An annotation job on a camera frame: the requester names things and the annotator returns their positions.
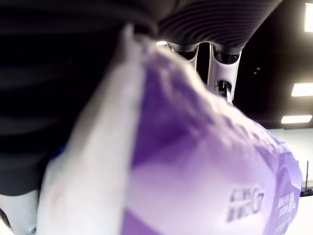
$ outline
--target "plastic bag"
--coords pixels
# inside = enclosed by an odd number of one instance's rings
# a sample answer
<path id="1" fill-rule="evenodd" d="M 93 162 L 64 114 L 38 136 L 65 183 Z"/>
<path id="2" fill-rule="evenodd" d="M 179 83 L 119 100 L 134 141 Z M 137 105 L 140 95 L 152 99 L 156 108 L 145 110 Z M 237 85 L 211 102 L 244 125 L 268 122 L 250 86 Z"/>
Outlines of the plastic bag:
<path id="1" fill-rule="evenodd" d="M 65 151 L 38 234 L 281 235 L 302 183 L 286 145 L 131 27 Z"/>

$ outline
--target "ceiling light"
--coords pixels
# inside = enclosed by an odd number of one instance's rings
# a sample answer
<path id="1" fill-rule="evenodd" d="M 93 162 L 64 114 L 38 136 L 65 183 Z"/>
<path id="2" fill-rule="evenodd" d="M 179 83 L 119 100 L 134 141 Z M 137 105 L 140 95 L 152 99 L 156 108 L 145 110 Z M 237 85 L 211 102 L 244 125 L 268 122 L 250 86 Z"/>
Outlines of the ceiling light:
<path id="1" fill-rule="evenodd" d="M 305 32 L 313 32 L 313 4 L 305 4 L 305 23 L 304 23 Z"/>
<path id="2" fill-rule="evenodd" d="M 299 116 L 283 116 L 282 124 L 286 123 L 305 123 L 309 122 L 312 115 L 299 115 Z"/>
<path id="3" fill-rule="evenodd" d="M 291 93 L 292 96 L 311 96 L 313 95 L 313 82 L 295 83 Z"/>
<path id="4" fill-rule="evenodd" d="M 160 46 L 160 45 L 166 45 L 167 42 L 166 41 L 159 41 L 156 43 L 157 46 Z"/>

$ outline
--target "black ceiling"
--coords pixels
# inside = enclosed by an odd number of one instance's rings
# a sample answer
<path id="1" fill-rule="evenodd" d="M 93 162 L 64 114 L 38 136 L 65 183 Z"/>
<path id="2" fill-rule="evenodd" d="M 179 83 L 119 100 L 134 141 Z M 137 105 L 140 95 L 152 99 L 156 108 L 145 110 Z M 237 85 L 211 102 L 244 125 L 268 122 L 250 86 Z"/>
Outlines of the black ceiling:
<path id="1" fill-rule="evenodd" d="M 304 32 L 306 2 L 284 0 L 242 52 L 233 103 L 265 128 L 313 127 L 313 121 L 280 123 L 283 115 L 313 114 L 313 96 L 291 96 L 294 83 L 313 82 L 313 33 Z M 209 44 L 203 43 L 198 72 L 204 81 L 208 63 Z"/>

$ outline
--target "black pole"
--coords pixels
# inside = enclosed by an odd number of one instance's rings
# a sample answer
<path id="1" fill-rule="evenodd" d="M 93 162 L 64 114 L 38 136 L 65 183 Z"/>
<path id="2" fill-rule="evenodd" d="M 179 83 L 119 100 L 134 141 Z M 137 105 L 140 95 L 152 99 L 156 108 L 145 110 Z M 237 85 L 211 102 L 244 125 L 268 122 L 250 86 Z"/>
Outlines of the black pole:
<path id="1" fill-rule="evenodd" d="M 305 192 L 307 191 L 307 186 L 308 186 L 308 173 L 309 173 L 309 161 L 307 161 L 307 178 L 305 181 Z"/>

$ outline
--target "logo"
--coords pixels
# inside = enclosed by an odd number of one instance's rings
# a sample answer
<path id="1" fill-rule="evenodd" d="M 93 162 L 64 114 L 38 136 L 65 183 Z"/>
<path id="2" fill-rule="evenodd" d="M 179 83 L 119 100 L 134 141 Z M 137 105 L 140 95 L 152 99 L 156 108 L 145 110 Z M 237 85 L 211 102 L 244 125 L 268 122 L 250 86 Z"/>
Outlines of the logo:
<path id="1" fill-rule="evenodd" d="M 234 189 L 230 197 L 227 222 L 257 214 L 262 207 L 264 193 L 259 188 Z"/>

